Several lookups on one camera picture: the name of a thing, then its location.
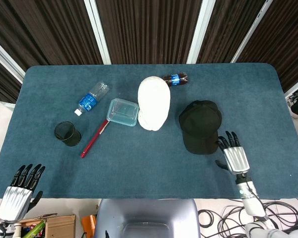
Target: blue tablecloth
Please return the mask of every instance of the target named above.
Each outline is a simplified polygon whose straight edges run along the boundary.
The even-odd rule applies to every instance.
[[[106,118],[114,98],[137,102],[151,75],[188,73],[173,86],[169,116],[159,131],[109,123],[88,155],[83,148]],[[74,114],[98,81],[111,87],[89,113]],[[215,165],[222,152],[189,153],[178,116],[194,100],[214,101],[222,113],[220,135],[235,131],[249,159],[261,198],[298,197],[298,137],[276,71],[268,64],[35,66],[25,76],[0,153],[0,197],[23,164],[46,166],[37,190],[66,198],[238,198],[235,177]],[[67,147],[55,126],[74,123],[81,142]]]

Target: floor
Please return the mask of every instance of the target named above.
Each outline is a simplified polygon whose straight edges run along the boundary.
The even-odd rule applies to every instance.
[[[6,134],[7,126],[9,124],[10,118],[12,115],[12,111],[8,108],[4,107],[0,103],[0,149]],[[298,200],[296,199],[282,199],[282,201],[293,205],[298,210]],[[96,213],[96,205],[98,205],[100,199],[41,199],[38,205],[32,209],[27,215],[26,218],[34,218],[43,214],[49,213],[58,213],[61,215],[71,215],[76,214],[76,236],[77,238],[82,235],[82,227],[80,225],[80,218],[83,216],[87,216],[90,214]],[[241,202],[231,201],[228,199],[195,199],[198,210],[213,210],[218,214],[227,213],[232,207],[230,206],[240,206]],[[276,213],[288,213],[289,209],[282,207],[280,205],[273,205],[270,207],[272,211]],[[294,215],[285,215],[287,219],[294,220]],[[234,214],[232,216],[234,220],[238,221],[238,215]],[[246,224],[252,221],[252,218],[249,217],[245,212],[241,212],[241,222]],[[200,223],[202,225],[208,224],[210,221],[210,217],[207,213],[201,213],[199,216]],[[219,235],[213,236],[218,232],[217,224],[219,221],[219,217],[217,215],[214,216],[214,223],[211,227],[206,229],[201,229],[203,236],[205,237],[220,237]],[[281,224],[278,220],[274,219],[278,226],[282,229],[285,229],[285,225]],[[236,226],[233,221],[229,221],[228,225],[230,227]],[[231,233],[242,233],[242,228],[237,228],[232,230]]]

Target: clear plastic box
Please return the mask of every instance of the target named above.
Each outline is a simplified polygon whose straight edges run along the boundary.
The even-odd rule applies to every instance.
[[[138,119],[139,106],[120,98],[111,101],[107,113],[107,120],[128,126],[135,126]]]

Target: blue bottle label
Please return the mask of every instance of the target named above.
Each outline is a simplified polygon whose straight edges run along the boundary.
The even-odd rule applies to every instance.
[[[85,97],[83,97],[79,105],[85,108],[86,111],[90,111],[97,104],[96,98],[94,98],[90,93],[87,93]]]
[[[172,86],[179,85],[180,84],[179,75],[178,74],[172,74],[171,75],[171,82],[172,82]]]

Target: white mask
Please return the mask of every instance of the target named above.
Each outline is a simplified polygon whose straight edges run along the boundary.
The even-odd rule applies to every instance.
[[[138,89],[139,124],[146,130],[159,130],[168,117],[170,90],[159,77],[145,78]]]

